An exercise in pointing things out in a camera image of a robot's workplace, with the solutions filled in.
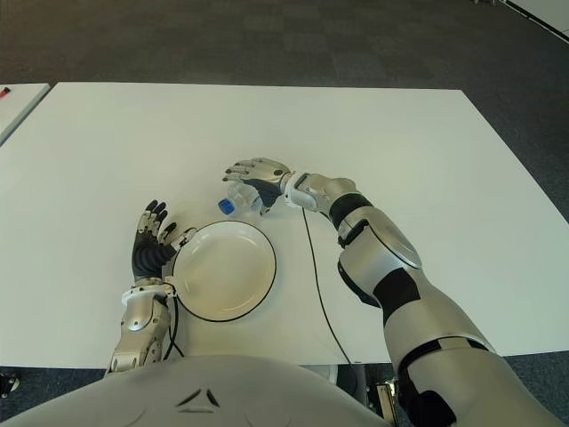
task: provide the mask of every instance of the plastic bottle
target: plastic bottle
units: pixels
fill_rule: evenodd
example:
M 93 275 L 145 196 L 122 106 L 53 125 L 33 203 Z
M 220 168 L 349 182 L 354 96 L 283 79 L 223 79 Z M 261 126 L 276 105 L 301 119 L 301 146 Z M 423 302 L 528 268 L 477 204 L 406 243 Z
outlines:
M 254 187 L 235 182 L 228 188 L 228 196 L 218 206 L 224 214 L 237 216 L 246 212 L 258 213 L 261 204 L 259 193 Z

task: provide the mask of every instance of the gray carpet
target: gray carpet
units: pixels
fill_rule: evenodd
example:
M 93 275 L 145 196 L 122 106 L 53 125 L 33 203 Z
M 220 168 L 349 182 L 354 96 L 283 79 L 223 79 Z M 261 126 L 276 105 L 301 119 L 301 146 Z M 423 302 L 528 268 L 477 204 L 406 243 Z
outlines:
M 0 52 L 0 80 L 9 83 L 462 89 L 569 219 L 569 45 L 501 4 L 0 0 Z M 569 423 L 569 353 L 509 362 Z M 389 375 L 389 366 L 369 370 Z M 24 373 L 20 389 L 0 401 L 0 417 L 101 375 Z

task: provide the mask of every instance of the red marker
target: red marker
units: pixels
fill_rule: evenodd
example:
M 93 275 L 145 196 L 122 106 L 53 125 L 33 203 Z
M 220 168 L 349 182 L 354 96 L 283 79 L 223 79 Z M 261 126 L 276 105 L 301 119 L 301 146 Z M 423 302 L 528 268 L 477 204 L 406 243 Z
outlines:
M 5 88 L 0 92 L 0 98 L 3 98 L 3 97 L 6 96 L 8 93 L 10 93 L 10 88 L 9 88 L 9 87 L 5 87 Z

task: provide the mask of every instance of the robotic arm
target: robotic arm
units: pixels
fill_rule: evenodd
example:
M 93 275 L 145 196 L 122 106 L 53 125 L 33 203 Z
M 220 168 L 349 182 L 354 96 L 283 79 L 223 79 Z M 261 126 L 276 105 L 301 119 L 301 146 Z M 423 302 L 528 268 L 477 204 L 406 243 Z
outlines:
M 126 306 L 121 338 L 111 358 L 107 375 L 143 367 L 162 359 L 162 342 L 170 325 L 166 299 L 175 296 L 173 286 L 162 280 L 162 266 L 192 238 L 196 229 L 185 230 L 166 243 L 176 228 L 173 222 L 158 235 L 168 212 L 166 203 L 153 200 L 144 210 L 132 248 L 134 285 L 123 294 Z
M 326 216 L 343 248 L 338 270 L 362 302 L 381 307 L 398 400 L 417 426 L 563 425 L 448 296 L 425 277 L 413 245 L 353 181 L 291 173 L 273 160 L 238 162 L 224 180 L 253 185 L 267 208 L 286 203 Z

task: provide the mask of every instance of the white plate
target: white plate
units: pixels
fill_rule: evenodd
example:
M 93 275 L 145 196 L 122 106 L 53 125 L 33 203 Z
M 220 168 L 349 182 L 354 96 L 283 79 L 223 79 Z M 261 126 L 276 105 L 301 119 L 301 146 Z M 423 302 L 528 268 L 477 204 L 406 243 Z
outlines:
M 241 318 L 267 296 L 276 274 L 268 238 L 244 222 L 215 222 L 180 250 L 173 278 L 182 305 L 213 322 Z

